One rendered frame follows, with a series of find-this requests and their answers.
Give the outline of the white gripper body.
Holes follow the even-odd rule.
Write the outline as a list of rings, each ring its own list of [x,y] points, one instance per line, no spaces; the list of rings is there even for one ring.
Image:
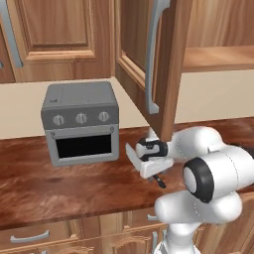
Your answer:
[[[174,164],[174,160],[169,157],[152,157],[147,162],[143,162],[138,158],[137,153],[129,144],[125,145],[125,150],[128,159],[143,179],[148,179],[159,174]]]

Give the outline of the wooden lower cabinet door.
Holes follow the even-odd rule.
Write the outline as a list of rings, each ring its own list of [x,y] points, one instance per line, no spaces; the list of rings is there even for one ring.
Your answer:
[[[162,239],[164,226],[134,230],[101,238],[101,254],[152,254],[153,232]]]

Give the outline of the open wooden cabinet door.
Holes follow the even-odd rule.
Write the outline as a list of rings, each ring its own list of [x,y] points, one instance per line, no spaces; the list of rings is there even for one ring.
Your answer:
[[[162,141],[174,131],[192,0],[171,0],[160,17],[154,53],[153,102],[145,100],[145,67],[149,25],[154,0],[114,0],[115,76]]]

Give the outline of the wooden cabinet shelf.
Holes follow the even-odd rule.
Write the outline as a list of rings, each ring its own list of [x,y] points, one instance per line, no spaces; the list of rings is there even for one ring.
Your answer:
[[[183,72],[254,69],[254,46],[186,48]]]

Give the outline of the closed wooden cabinet door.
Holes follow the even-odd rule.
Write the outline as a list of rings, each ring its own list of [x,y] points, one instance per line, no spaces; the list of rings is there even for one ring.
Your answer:
[[[111,0],[6,0],[17,82],[111,75]]]

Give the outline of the narrow wooden cabinet door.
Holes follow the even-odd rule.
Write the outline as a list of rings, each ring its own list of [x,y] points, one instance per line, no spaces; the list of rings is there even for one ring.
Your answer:
[[[13,83],[15,76],[11,66],[9,54],[0,26],[0,83]]]

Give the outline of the wooden drawer front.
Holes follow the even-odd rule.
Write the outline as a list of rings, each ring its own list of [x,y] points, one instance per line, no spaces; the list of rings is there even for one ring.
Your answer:
[[[0,230],[0,253],[20,247],[49,244],[78,238],[71,221],[60,221]]]
[[[159,221],[149,220],[148,214],[155,215],[153,207],[83,217],[80,220],[83,236],[99,237],[160,225]]]

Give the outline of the grey toaster oven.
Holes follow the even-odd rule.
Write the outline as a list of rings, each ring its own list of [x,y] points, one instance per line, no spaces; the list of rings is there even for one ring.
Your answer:
[[[119,107],[110,82],[51,84],[41,118],[54,166],[119,158]]]

